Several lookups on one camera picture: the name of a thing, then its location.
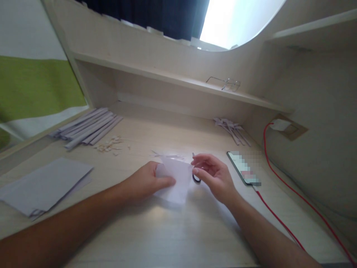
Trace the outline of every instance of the phone screen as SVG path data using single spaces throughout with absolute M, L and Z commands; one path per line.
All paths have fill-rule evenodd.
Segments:
M 231 160 L 239 177 L 246 185 L 261 186 L 261 182 L 253 174 L 248 164 L 245 162 L 239 151 L 228 151 L 227 156 Z

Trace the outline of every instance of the scissors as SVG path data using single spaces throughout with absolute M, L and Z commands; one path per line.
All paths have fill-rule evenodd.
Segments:
M 201 183 L 201 180 L 199 178 L 197 178 L 195 175 L 192 174 L 192 178 L 193 178 L 193 181 L 196 183 L 196 184 L 200 184 Z

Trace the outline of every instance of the desk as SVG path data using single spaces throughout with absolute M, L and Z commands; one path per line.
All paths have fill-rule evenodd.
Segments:
M 122 102 L 114 104 L 110 110 L 124 116 L 104 138 L 105 141 L 113 135 L 122 136 L 125 142 L 121 143 L 123 149 L 118 156 L 111 152 L 99 153 L 89 146 L 66 152 L 65 142 L 55 141 L 0 177 L 0 186 L 59 157 L 93 165 L 90 174 L 93 181 L 40 218 L 44 219 L 123 181 L 148 161 L 159 161 L 150 156 L 151 150 L 180 154 L 186 162 L 192 160 L 192 152 L 211 153 L 228 165 L 239 193 L 288 235 L 254 190 L 243 184 L 226 156 L 227 151 L 239 150 L 262 181 L 262 196 L 307 252 L 320 263 L 347 261 L 322 222 L 305 204 L 285 192 L 252 140 L 252 147 L 237 146 L 225 130 L 215 127 L 213 121 L 197 117 Z M 0 237 L 31 224 L 25 216 L 0 203 Z M 227 209 L 214 199 L 204 183 L 192 182 L 182 208 L 167 208 L 156 197 L 125 208 L 95 233 L 66 267 L 254 267 L 257 263 Z

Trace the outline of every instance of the bright sky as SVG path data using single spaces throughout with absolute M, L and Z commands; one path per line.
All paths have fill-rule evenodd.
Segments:
M 236 3 L 236 0 L 209 1 L 201 41 L 227 49 L 231 48 L 229 34 Z
M 230 49 L 254 38 L 285 0 L 210 0 L 200 40 Z

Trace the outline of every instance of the charging cable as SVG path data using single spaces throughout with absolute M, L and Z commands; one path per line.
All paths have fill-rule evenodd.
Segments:
M 336 233 L 334 232 L 334 230 L 332 229 L 332 227 L 330 226 L 330 224 L 327 222 L 327 220 L 322 216 L 322 214 L 315 209 L 309 201 L 307 201 L 302 195 L 300 195 L 298 192 L 296 192 L 290 185 L 288 185 L 275 171 L 274 169 L 271 167 L 270 162 L 269 162 L 269 157 L 268 157 L 268 153 L 267 153 L 267 142 L 266 142 L 266 131 L 267 128 L 270 125 L 274 125 L 276 124 L 274 127 L 272 127 L 273 129 L 276 130 L 285 130 L 289 125 L 290 122 L 285 123 L 286 121 L 281 120 L 281 119 L 277 119 L 274 123 L 269 123 L 265 126 L 264 128 L 264 152 L 265 152 L 265 156 L 268 162 L 268 165 L 270 167 L 270 169 L 272 170 L 272 172 L 290 189 L 292 190 L 294 193 L 296 193 L 303 201 L 305 201 L 306 204 L 308 204 L 315 212 L 316 214 L 318 214 L 318 216 L 320 216 L 320 218 L 324 221 L 324 223 L 326 224 L 326 226 L 328 227 L 328 229 L 331 231 L 332 235 L 334 236 L 334 238 L 337 240 L 337 242 L 339 243 L 339 245 L 343 248 L 344 252 L 346 253 L 349 261 L 352 263 L 353 267 L 357 267 L 356 263 L 353 261 L 350 253 L 348 252 L 348 250 L 346 249 L 346 247 L 343 245 L 343 243 L 341 242 L 341 240 L 338 238 L 338 236 L 336 235 Z M 263 198 L 261 197 L 259 191 L 257 191 L 256 189 L 254 189 L 256 191 L 256 193 L 259 195 L 260 199 L 263 201 L 263 203 L 266 205 L 266 207 L 270 210 L 270 212 L 276 217 L 276 219 L 287 229 L 287 231 L 294 237 L 294 239 L 297 241 L 297 243 L 300 245 L 300 247 L 302 249 L 304 249 L 302 247 L 302 245 L 300 244 L 300 242 L 297 240 L 297 238 L 292 234 L 292 232 L 289 230 L 288 227 L 286 227 L 286 225 L 278 218 L 278 216 L 275 215 L 275 213 L 269 208 L 269 206 L 265 203 L 265 201 L 263 200 Z

